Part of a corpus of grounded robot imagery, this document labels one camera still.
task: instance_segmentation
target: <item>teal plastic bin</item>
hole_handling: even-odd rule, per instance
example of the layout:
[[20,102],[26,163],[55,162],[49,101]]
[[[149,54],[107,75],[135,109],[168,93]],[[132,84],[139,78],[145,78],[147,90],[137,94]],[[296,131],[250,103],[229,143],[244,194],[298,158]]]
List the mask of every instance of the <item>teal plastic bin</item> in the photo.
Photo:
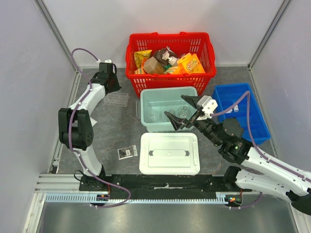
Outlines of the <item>teal plastic bin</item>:
[[171,112],[178,116],[179,109],[186,106],[188,118],[196,111],[180,96],[197,96],[194,87],[173,87],[160,89],[146,89],[140,94],[141,123],[148,132],[174,132],[170,120],[164,112]]

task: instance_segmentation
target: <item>white plastic lid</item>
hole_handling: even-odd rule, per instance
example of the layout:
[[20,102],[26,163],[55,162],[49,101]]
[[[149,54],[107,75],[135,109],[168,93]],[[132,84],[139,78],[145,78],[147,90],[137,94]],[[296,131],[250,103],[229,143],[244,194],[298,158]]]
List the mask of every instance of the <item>white plastic lid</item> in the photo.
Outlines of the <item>white plastic lid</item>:
[[198,138],[193,133],[145,133],[139,169],[146,175],[196,175],[200,171]]

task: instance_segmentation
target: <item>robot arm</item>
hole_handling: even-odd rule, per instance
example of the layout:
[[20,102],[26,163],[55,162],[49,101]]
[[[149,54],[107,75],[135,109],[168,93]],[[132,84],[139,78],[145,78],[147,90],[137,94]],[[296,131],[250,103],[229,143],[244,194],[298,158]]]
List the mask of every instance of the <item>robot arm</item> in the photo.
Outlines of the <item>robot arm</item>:
[[[74,154],[82,157],[86,167],[90,169],[96,176],[104,175],[104,168],[98,161],[92,142],[94,138],[93,125],[96,123],[90,115],[96,105],[105,97],[106,93],[120,90],[120,85],[117,78],[116,66],[111,60],[106,60],[100,63],[99,72],[91,79],[92,88],[87,86],[81,97],[69,108],[62,108],[58,112],[59,140],[69,148],[69,119],[72,111],[79,106],[72,126],[72,146],[76,151]],[[83,99],[83,96],[89,92],[89,95]],[[91,176],[85,169],[84,174]]]
[[175,130],[184,127],[196,127],[214,145],[221,146],[219,154],[227,161],[253,168],[264,175],[257,175],[239,167],[230,166],[224,175],[224,183],[230,190],[240,188],[254,189],[265,194],[282,198],[297,210],[311,215],[311,173],[293,167],[253,147],[252,143],[242,138],[244,129],[235,118],[227,118],[216,124],[211,114],[217,103],[210,96],[181,96],[192,107],[195,114],[188,119],[181,119],[165,112]]

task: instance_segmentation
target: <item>white bottle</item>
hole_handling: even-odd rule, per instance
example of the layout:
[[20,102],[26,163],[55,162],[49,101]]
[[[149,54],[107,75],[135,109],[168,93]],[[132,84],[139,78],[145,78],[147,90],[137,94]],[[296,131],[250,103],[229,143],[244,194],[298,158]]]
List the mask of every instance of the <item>white bottle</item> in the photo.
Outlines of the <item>white bottle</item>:
[[162,55],[163,60],[169,60],[169,64],[173,67],[178,66],[177,64],[177,58],[170,57],[170,53],[168,51],[165,51],[165,53]]

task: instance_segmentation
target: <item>yellow chip bag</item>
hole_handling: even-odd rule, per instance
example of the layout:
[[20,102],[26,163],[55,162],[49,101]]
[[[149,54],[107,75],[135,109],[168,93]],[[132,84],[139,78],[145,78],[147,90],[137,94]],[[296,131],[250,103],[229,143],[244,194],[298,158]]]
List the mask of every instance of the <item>yellow chip bag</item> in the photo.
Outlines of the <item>yellow chip bag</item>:
[[151,52],[152,50],[134,52],[134,60],[138,69],[141,68],[141,62],[144,58],[150,58]]

